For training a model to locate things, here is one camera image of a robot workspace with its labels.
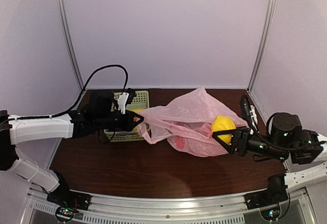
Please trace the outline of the yellow lemon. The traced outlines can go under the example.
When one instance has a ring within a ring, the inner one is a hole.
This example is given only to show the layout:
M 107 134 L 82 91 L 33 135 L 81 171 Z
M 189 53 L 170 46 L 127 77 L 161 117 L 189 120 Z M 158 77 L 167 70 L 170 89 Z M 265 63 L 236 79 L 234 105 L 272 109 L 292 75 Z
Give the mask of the yellow lemon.
M 226 116 L 218 115 L 212 123 L 212 133 L 220 131 L 229 131 L 236 129 L 235 123 Z M 218 138 L 222 140 L 225 144 L 230 144 L 232 139 L 232 134 L 222 134 Z

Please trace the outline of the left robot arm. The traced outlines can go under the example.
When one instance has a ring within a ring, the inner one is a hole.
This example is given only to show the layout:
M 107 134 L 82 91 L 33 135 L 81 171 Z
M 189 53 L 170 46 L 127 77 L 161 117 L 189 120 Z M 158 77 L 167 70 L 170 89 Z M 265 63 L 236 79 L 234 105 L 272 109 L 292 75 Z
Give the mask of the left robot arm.
M 59 115 L 9 115 L 1 111 L 1 170 L 11 171 L 39 185 L 53 200 L 70 205 L 74 196 L 64 177 L 38 166 L 17 149 L 22 142 L 50 138 L 82 138 L 100 130 L 131 132 L 144 118 L 127 110 L 135 93 L 123 92 L 118 99 L 112 92 L 92 92 L 81 110 L 71 109 Z

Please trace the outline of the pink plastic bag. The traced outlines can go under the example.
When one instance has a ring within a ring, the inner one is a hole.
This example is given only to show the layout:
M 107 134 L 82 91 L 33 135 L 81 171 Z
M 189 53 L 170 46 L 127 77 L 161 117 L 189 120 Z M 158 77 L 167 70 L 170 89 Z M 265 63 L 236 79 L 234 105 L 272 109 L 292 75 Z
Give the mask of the pink plastic bag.
M 149 143 L 162 140 L 177 151 L 197 157 L 225 155 L 227 151 L 212 138 L 212 123 L 222 115 L 245 127 L 245 120 L 218 101 L 201 87 L 181 95 L 166 106 L 139 111 L 144 121 L 137 126 L 138 133 Z

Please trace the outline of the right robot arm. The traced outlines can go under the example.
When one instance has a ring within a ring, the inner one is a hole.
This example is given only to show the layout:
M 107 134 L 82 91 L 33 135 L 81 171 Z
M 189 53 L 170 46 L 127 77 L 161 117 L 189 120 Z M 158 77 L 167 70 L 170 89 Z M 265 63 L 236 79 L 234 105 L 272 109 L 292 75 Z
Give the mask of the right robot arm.
M 267 189 L 262 193 L 266 204 L 273 204 L 284 192 L 326 181 L 326 137 L 304 130 L 297 115 L 273 114 L 266 125 L 266 133 L 259 133 L 249 115 L 248 127 L 237 127 L 228 117 L 217 116 L 212 123 L 212 138 L 229 154 L 243 157 L 247 153 L 263 160 L 275 159 L 304 165 L 319 161 L 320 164 L 302 171 L 271 176 Z

